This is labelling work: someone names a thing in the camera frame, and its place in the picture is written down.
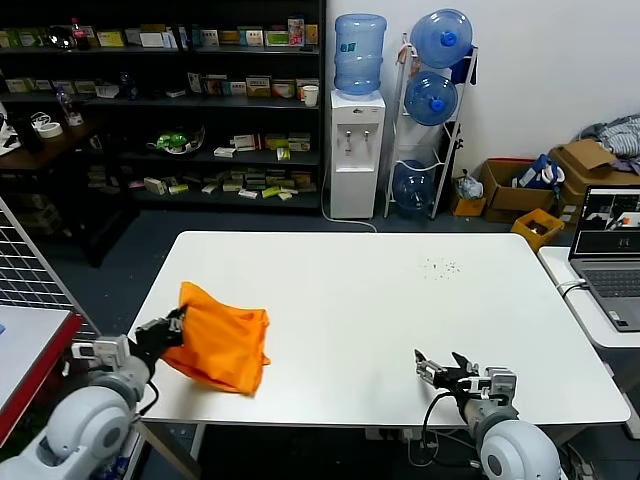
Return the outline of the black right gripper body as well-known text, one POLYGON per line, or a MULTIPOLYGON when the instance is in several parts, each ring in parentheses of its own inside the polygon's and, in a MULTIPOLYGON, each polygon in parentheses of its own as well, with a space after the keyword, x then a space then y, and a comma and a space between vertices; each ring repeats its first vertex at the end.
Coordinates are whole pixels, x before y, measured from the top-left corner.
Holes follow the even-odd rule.
POLYGON ((489 378, 477 372, 446 368, 435 373, 435 388, 446 389, 456 398, 479 399, 489 391, 489 378))

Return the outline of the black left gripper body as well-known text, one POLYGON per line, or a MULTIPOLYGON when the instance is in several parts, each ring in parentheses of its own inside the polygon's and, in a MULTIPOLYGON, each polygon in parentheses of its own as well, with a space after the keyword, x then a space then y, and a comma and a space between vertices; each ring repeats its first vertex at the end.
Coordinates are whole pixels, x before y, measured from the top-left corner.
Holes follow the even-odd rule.
POLYGON ((136 343, 146 356, 159 358, 168 349, 179 347, 169 345, 169 325, 171 322, 167 318, 158 318, 135 330, 136 343))

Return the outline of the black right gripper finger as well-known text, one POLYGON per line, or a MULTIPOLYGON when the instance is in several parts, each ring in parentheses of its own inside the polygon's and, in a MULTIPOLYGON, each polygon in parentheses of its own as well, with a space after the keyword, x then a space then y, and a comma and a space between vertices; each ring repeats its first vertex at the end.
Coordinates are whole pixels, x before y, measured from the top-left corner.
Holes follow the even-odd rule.
POLYGON ((446 368, 428 359, 420 350, 414 350, 416 374, 426 383, 433 383, 446 372, 446 368))
POLYGON ((471 362, 467 357, 457 352, 453 352, 452 356, 460 369, 464 371, 464 376, 478 376, 479 365, 471 362))

